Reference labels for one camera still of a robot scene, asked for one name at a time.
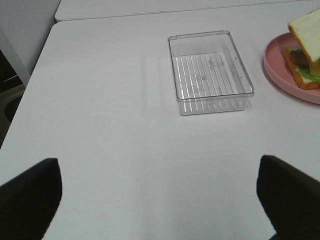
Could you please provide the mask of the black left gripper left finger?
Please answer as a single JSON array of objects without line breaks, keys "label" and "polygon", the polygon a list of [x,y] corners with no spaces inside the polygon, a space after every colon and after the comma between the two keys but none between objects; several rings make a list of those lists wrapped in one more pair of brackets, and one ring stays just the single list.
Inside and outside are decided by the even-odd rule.
[{"label": "black left gripper left finger", "polygon": [[0,187],[0,238],[41,240],[62,199],[56,158],[47,158]]}]

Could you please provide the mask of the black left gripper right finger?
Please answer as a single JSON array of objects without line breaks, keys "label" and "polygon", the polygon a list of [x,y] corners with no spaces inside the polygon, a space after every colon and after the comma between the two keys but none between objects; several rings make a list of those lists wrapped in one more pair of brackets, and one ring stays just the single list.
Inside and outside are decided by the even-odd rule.
[{"label": "black left gripper right finger", "polygon": [[320,182],[273,155],[260,159],[257,197],[275,230],[273,240],[320,238]]}]

